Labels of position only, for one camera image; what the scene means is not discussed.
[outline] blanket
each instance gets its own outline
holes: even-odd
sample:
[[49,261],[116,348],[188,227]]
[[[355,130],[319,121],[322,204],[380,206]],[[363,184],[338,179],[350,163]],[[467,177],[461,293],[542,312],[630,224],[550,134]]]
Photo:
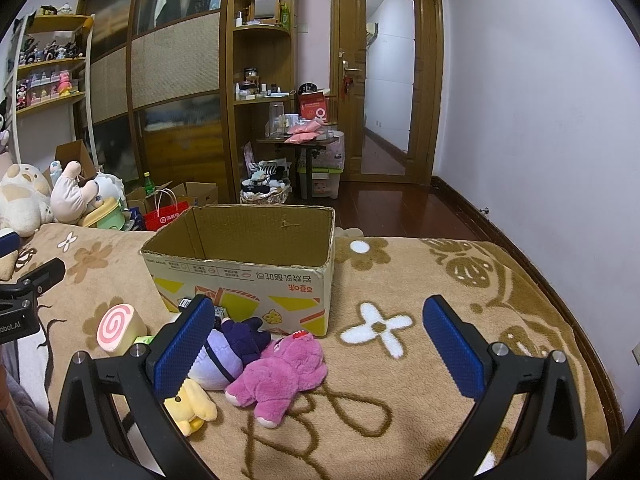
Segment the blanket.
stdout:
[[[18,342],[20,377],[38,410],[56,412],[66,368],[95,340],[105,311],[130,303],[155,333],[170,320],[139,249],[153,233],[47,224],[23,251],[14,279],[53,257],[66,276],[40,301],[43,330]],[[609,455],[604,412],[571,328],[518,264],[491,243],[416,238],[337,238],[328,335],[329,373],[267,430],[251,409],[210,392],[219,410],[190,442],[221,480],[420,478],[472,407],[460,396],[427,336],[425,298],[441,294],[488,341],[518,354],[569,358],[586,426],[588,470]],[[516,396],[483,468],[500,459],[522,396]],[[117,401],[122,416],[126,405]]]

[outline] wall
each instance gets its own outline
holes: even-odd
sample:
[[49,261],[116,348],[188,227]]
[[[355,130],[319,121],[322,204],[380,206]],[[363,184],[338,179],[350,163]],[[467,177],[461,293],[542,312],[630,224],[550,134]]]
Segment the wall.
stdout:
[[367,0],[379,5],[369,21],[378,36],[367,50],[365,127],[407,152],[414,98],[415,12],[413,0]]
[[[40,5],[61,7],[69,3],[76,9],[78,0],[27,0],[18,17],[21,18],[37,10]],[[0,41],[0,67],[2,79],[6,74],[6,57],[8,55],[10,31]],[[57,144],[69,142],[74,136],[73,121],[70,106],[51,108],[37,114],[30,115],[18,122],[20,135],[20,151],[22,161],[38,166],[41,170],[48,167],[52,160]]]
[[610,0],[447,0],[435,173],[532,260],[640,408],[640,47]]
[[297,86],[312,82],[329,88],[331,0],[298,0]]

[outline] pink plastic bag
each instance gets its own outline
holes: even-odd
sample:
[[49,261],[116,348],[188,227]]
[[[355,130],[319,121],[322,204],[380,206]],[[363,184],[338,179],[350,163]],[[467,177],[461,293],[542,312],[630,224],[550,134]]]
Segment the pink plastic bag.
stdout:
[[303,142],[307,142],[308,140],[314,140],[320,132],[303,132],[301,134],[295,134],[289,137],[289,139],[285,140],[285,144],[302,144]]
[[307,132],[314,132],[320,128],[320,126],[324,126],[324,122],[322,119],[315,118],[308,123],[304,124],[296,124],[289,128],[290,134],[303,134]]

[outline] baseboard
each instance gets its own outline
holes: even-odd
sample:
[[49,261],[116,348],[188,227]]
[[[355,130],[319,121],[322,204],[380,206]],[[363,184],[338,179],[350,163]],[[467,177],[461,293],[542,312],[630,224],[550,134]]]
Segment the baseboard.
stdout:
[[406,166],[407,154],[391,142],[380,136],[376,132],[372,132],[368,128],[364,128],[364,134],[375,142],[380,148],[385,150],[396,162]]
[[460,195],[460,193],[444,182],[439,176],[431,177],[431,192],[442,200],[478,237],[505,249],[531,277],[546,298],[558,310],[562,318],[571,326],[572,330],[574,330],[578,349],[589,367],[596,389],[600,395],[604,415],[607,419],[611,448],[615,449],[625,433],[622,411],[620,410],[613,385],[609,380],[604,366],[584,330],[575,319],[574,314],[571,313],[562,298],[558,296],[549,282],[540,274],[540,271],[536,269],[522,251],[519,250],[500,229],[479,212],[471,202]]

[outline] wooden door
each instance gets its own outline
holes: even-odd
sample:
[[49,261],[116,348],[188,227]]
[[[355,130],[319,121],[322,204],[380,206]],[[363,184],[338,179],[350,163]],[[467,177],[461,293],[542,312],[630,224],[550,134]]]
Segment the wooden door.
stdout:
[[[332,70],[346,136],[343,178],[428,182],[442,84],[440,0],[339,0],[337,7]],[[353,79],[347,91],[345,76]]]

